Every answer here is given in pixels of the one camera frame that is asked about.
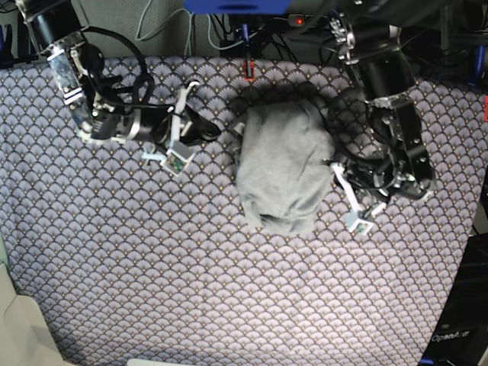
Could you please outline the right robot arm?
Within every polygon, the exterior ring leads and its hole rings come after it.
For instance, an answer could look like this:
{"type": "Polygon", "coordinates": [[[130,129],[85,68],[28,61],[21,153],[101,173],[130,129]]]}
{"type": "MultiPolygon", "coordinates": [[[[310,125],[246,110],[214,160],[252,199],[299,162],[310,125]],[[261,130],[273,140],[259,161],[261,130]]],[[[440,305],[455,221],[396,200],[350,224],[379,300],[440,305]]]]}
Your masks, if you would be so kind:
{"type": "Polygon", "coordinates": [[[152,148],[142,154],[171,175],[179,175],[195,156],[194,146],[216,140],[219,127],[188,105],[197,81],[178,90],[173,104],[151,104],[155,89],[146,60],[126,37],[101,27],[83,27],[69,1],[17,1],[36,50],[47,58],[56,86],[70,109],[78,136],[87,143],[140,141],[152,148]],[[86,34],[120,41],[135,56],[140,74],[120,88],[119,77],[103,74],[104,56],[86,34]]]}

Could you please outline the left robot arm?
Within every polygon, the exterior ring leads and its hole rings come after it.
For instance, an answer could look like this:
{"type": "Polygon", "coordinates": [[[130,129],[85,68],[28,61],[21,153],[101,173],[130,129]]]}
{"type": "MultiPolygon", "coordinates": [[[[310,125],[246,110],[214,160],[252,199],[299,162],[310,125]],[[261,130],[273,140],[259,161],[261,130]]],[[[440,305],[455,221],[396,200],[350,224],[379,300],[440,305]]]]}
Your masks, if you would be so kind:
{"type": "Polygon", "coordinates": [[[435,188],[435,170],[422,141],[422,124],[409,93],[415,85],[400,43],[400,27],[367,18],[368,2],[336,4],[329,24],[338,57],[366,106],[366,121],[384,151],[361,157],[340,144],[344,162],[331,163],[351,210],[351,233],[367,234],[374,218],[394,196],[427,198],[435,188]]]}

